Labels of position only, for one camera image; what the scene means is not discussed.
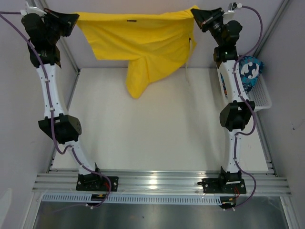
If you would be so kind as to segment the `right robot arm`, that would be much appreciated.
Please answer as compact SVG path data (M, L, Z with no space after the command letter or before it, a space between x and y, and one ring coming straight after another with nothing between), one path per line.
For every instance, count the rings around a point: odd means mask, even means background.
M225 84L225 107L219 114L225 132L224 164L218 178L204 179L206 187L217 185L222 192L229 192L243 181L240 168L240 148L243 130L250 120L254 120L255 103L248 99L238 70L236 43L242 25L231 20L224 23L222 8L214 10L191 9L191 13L202 32L209 31L217 43L213 59L217 65L219 82Z

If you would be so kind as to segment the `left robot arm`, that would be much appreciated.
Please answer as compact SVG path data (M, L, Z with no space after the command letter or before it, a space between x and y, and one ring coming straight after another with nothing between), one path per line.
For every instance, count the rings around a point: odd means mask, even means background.
M39 128L53 140L59 154L69 151L74 157L79 166L78 183L87 184L94 191L100 190L103 186L102 175L80 141L81 123L78 118L69 115L58 80L61 58L56 44L61 37L71 35L79 14L31 6L22 10L21 14L21 23L29 36L26 41L30 61L42 86L44 118L38 122Z

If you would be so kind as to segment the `yellow shorts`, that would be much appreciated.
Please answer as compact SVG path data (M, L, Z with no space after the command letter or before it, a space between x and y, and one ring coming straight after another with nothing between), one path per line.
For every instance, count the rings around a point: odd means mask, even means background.
M191 9L163 14L79 12L78 27L97 60L128 61L126 88L134 99L186 64L196 41Z

